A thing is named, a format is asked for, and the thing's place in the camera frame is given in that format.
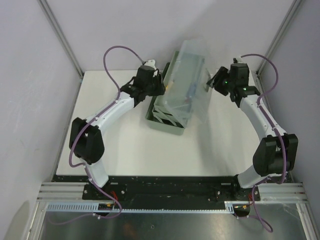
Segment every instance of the gray wall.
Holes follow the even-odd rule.
[[[1,1],[0,32],[0,239],[11,240],[53,170],[79,79],[36,0]]]
[[[307,0],[275,51],[272,61],[279,84],[268,100],[275,119],[299,139],[294,177],[303,182],[317,225],[320,226],[320,1]],[[268,66],[265,89],[274,83]]]
[[[108,47],[125,45],[158,68],[185,39],[204,37],[217,65],[265,54],[293,0],[48,0],[84,70],[102,70]],[[246,59],[256,68],[260,61]],[[110,52],[110,69],[136,69],[125,50]]]

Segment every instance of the aluminum frame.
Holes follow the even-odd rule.
[[[285,34],[287,33],[288,28],[290,27],[291,23],[293,22],[295,16],[299,12],[301,6],[306,0],[294,0],[290,6],[290,9],[286,13],[278,31],[276,32],[268,50],[265,53],[265,57],[271,58],[275,50],[277,49],[279,43],[284,38]],[[262,73],[266,66],[267,61],[262,60],[259,67],[257,68],[258,76]]]
[[[86,182],[44,182],[40,188],[33,218],[25,240],[37,240],[41,235],[46,212],[108,212],[98,210],[99,203],[112,203],[111,200],[82,200]],[[256,204],[296,204],[306,239],[320,239],[310,209],[308,198],[302,183],[263,183],[258,186],[261,201]],[[227,214],[233,213],[233,204],[246,204],[243,201],[225,201],[225,210],[197,211],[197,210],[126,210],[124,213],[196,213],[196,214]]]
[[[62,48],[64,49],[66,55],[68,56],[68,58],[70,59],[74,69],[76,70],[76,72],[78,73],[79,77],[81,79],[83,79],[84,77],[84,72],[82,71],[78,60],[74,54],[74,52],[72,51],[67,38],[65,37],[53,11],[51,10],[47,0],[37,0],[44,15],[46,16],[46,19],[48,20],[49,24],[51,25],[56,37],[58,38]]]

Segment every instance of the plastic lid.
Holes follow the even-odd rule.
[[[163,105],[185,128],[207,120],[212,91],[207,82],[215,69],[209,60],[203,39],[185,40],[169,76]]]

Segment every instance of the metal floor panel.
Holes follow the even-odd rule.
[[[42,240],[305,240],[295,204],[259,205],[261,216],[273,227],[268,233],[255,219],[237,220],[232,214],[123,213],[114,219],[93,216],[70,224],[44,221]],[[59,223],[82,213],[47,212]]]

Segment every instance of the clear container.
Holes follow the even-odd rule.
[[[163,106],[184,127],[207,120],[215,66],[202,38],[185,40],[170,73]]]

